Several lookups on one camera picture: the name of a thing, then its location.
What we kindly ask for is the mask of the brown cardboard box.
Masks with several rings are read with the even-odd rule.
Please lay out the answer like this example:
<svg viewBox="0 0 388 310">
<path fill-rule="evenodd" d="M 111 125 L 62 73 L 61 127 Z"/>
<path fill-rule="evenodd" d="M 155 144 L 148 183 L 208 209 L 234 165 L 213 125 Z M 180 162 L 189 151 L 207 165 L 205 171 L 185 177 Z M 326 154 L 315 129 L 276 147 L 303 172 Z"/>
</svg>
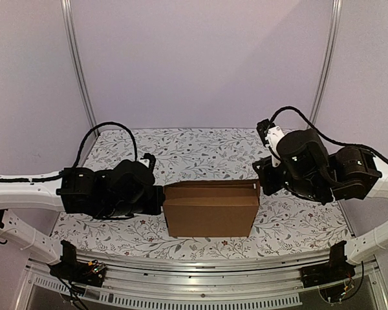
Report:
<svg viewBox="0 0 388 310">
<path fill-rule="evenodd" d="M 260 206 L 257 180 L 181 181 L 164 187 L 172 237 L 248 237 Z"/>
</svg>

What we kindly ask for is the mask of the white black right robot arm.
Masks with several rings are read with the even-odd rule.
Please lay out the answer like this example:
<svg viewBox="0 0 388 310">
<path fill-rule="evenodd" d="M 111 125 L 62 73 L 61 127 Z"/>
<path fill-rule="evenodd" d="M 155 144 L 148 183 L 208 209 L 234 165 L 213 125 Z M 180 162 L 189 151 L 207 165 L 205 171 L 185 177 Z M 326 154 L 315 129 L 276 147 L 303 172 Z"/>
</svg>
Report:
<svg viewBox="0 0 388 310">
<path fill-rule="evenodd" d="M 284 189 L 323 205 L 350 199 L 388 199 L 388 163 L 365 146 L 345 145 L 329 154 L 314 129 L 284 133 L 280 127 L 262 127 L 257 132 L 271 153 L 253 163 L 265 195 Z"/>
</svg>

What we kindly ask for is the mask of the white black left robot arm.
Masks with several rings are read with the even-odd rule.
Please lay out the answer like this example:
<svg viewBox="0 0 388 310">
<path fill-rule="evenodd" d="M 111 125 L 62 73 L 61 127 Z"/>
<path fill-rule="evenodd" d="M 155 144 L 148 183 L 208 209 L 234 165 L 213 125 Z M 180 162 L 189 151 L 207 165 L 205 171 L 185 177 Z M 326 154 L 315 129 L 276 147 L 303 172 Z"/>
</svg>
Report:
<svg viewBox="0 0 388 310">
<path fill-rule="evenodd" d="M 46 209 L 84 214 L 96 220 L 128 220 L 136 214 L 157 216 L 165 201 L 155 185 L 152 160 L 123 160 L 113 169 L 65 168 L 59 173 L 10 178 L 0 175 L 0 238 L 47 265 L 57 265 L 69 280 L 83 275 L 83 266 L 66 242 L 55 242 L 20 220 L 16 209 Z"/>
</svg>

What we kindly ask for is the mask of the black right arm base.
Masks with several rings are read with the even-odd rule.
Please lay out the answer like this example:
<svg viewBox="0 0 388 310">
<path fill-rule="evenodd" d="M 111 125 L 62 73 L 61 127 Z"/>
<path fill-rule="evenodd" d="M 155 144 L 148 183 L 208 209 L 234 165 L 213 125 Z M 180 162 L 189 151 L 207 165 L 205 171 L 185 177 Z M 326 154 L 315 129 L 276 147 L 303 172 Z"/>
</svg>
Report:
<svg viewBox="0 0 388 310">
<path fill-rule="evenodd" d="M 330 248 L 327 262 L 299 269 L 300 280 L 304 288 L 345 280 L 355 275 L 355 266 L 347 262 L 346 244 L 346 241 L 334 244 Z"/>
</svg>

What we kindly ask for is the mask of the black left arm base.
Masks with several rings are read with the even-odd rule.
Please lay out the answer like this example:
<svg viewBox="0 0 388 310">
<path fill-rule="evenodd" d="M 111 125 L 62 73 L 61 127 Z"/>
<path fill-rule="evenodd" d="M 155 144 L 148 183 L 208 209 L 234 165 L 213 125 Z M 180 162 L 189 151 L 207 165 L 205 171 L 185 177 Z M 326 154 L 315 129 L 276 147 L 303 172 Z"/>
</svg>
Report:
<svg viewBox="0 0 388 310">
<path fill-rule="evenodd" d="M 76 247 L 68 241 L 61 241 L 60 262 L 49 265 L 50 274 L 74 283 L 102 287 L 107 266 L 98 260 L 80 262 L 77 260 Z"/>
</svg>

